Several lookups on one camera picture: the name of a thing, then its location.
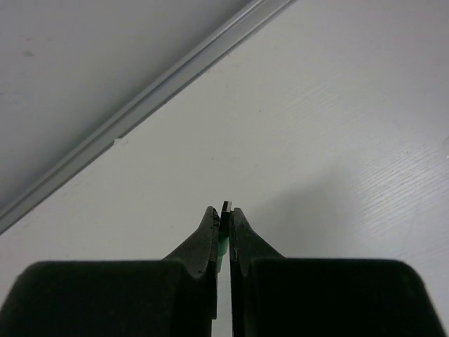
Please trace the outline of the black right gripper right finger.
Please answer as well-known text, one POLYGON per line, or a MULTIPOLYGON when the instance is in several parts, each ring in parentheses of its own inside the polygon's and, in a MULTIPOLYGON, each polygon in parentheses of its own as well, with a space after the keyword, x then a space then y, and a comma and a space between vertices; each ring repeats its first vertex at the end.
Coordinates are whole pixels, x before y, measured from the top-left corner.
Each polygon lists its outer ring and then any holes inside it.
POLYGON ((444 336, 420 276, 398 260, 286 258, 241 209, 229 223, 235 336, 444 336))

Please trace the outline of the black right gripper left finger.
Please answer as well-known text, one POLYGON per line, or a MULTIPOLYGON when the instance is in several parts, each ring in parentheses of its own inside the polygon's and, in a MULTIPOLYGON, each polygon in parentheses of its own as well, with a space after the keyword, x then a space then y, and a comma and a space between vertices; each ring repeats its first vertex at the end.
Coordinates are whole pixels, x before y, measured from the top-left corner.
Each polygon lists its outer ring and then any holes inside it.
POLYGON ((211 335, 219 224, 208 207, 199 227, 161 260, 30 265, 1 307, 1 335, 211 335))

